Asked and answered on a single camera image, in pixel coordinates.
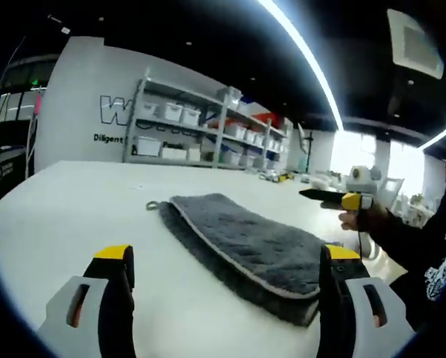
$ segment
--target small metal ring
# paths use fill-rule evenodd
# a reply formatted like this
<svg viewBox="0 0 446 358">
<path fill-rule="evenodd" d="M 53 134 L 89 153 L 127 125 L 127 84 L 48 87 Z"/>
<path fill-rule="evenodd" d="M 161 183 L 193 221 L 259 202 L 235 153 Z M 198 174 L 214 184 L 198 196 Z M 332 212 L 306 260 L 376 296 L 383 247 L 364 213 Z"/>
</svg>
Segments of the small metal ring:
<svg viewBox="0 0 446 358">
<path fill-rule="evenodd" d="M 148 211 L 153 211 L 158 209 L 158 204 L 159 204 L 158 201 L 153 200 L 149 201 L 147 205 L 145 205 L 145 207 L 147 208 Z"/>
</svg>

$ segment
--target shelving unit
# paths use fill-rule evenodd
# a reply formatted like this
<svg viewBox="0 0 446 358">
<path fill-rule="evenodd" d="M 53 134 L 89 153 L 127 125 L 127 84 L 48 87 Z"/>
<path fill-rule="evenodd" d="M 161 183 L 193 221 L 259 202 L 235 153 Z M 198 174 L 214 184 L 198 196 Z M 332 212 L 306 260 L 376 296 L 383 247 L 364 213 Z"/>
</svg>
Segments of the shelving unit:
<svg viewBox="0 0 446 358">
<path fill-rule="evenodd" d="M 159 97 L 171 99 L 173 101 L 183 102 L 186 104 L 191 104 L 201 110 L 201 117 L 199 120 L 199 126 L 192 126 L 181 122 L 169 121 L 166 119 L 159 118 L 157 116 L 152 116 L 149 118 L 140 118 L 135 114 L 135 109 L 138 104 L 143 101 L 143 95 L 156 95 Z M 125 135 L 124 144 L 124 163 L 146 163 L 146 164 L 160 164 L 160 165 L 175 165 L 175 166 L 201 166 L 201 167 L 211 167 L 211 168 L 223 168 L 223 169 L 244 169 L 244 166 L 235 166 L 232 164 L 220 163 L 220 153 L 222 152 L 223 139 L 229 140 L 231 142 L 237 142 L 240 145 L 247 148 L 256 148 L 262 153 L 261 158 L 266 158 L 267 153 L 279 154 L 278 151 L 268 150 L 268 138 L 270 134 L 274 134 L 276 137 L 285 138 L 285 134 L 282 131 L 273 128 L 271 124 L 266 124 L 258 121 L 257 119 L 247 116 L 244 113 L 240 113 L 237 110 L 228 107 L 229 98 L 226 97 L 224 102 L 219 101 L 216 98 L 211 98 L 207 95 L 202 95 L 200 93 L 193 92 L 192 90 L 185 89 L 178 85 L 166 83 L 165 81 L 154 80 L 153 78 L 144 78 L 137 81 L 136 89 L 134 91 L 134 98 L 131 105 L 130 118 L 128 119 L 128 126 Z M 217 113 L 218 115 L 218 129 L 216 128 L 206 128 L 203 126 L 204 119 L 207 117 L 209 112 Z M 243 139 L 237 139 L 233 136 L 229 136 L 224 132 L 224 123 L 226 118 L 235 119 L 238 122 L 248 125 L 251 128 L 259 128 L 264 130 L 265 139 L 263 141 L 264 145 L 255 145 L 253 143 L 247 142 Z M 162 125 L 169 128 L 180 128 L 186 131 L 193 131 L 197 134 L 197 140 L 202 143 L 205 137 L 215 137 L 215 151 L 213 153 L 213 161 L 199 161 L 192 162 L 188 160 L 173 160 L 161 157 L 150 157 L 150 156 L 140 156 L 132 155 L 132 145 L 134 143 L 136 128 L 139 123 L 154 123 L 157 125 Z"/>
</svg>

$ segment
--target window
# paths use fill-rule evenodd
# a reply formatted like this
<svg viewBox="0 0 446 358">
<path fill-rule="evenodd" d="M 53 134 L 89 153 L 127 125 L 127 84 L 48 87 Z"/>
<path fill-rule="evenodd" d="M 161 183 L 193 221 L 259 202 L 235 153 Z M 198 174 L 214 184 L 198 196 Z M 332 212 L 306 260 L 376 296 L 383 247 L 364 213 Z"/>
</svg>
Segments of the window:
<svg viewBox="0 0 446 358">
<path fill-rule="evenodd" d="M 353 132 L 336 132 L 330 170 L 349 175 L 353 166 L 372 168 L 375 161 L 375 136 Z"/>
<path fill-rule="evenodd" d="M 424 152 L 411 145 L 390 142 L 389 178 L 405 179 L 401 194 L 411 198 L 422 193 Z"/>
</svg>

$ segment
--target person's hand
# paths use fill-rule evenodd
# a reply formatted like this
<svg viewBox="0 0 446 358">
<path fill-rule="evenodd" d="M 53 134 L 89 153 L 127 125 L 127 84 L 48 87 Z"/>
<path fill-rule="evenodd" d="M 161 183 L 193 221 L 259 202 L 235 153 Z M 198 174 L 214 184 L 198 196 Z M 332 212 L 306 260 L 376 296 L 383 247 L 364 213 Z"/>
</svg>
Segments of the person's hand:
<svg viewBox="0 0 446 358">
<path fill-rule="evenodd" d="M 389 213 L 387 209 L 381 203 L 379 203 L 379 201 L 374 199 L 372 206 L 367 210 L 369 231 L 382 226 L 388 215 Z M 340 213 L 339 220 L 341 221 L 341 227 L 343 230 L 359 231 L 359 225 L 357 224 L 357 212 L 347 211 L 345 213 Z"/>
</svg>

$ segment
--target person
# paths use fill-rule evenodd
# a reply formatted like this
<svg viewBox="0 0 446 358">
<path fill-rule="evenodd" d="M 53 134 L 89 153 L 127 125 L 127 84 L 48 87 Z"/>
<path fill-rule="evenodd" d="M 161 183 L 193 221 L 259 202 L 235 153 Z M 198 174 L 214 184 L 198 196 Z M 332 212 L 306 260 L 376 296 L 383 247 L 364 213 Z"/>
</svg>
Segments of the person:
<svg viewBox="0 0 446 358">
<path fill-rule="evenodd" d="M 421 228 L 411 227 L 377 201 L 367 212 L 367 232 L 407 270 L 390 286 L 406 305 L 406 318 L 417 330 L 437 314 L 446 285 L 446 188 L 435 215 Z M 343 230 L 359 230 L 355 213 L 339 214 Z"/>
</svg>

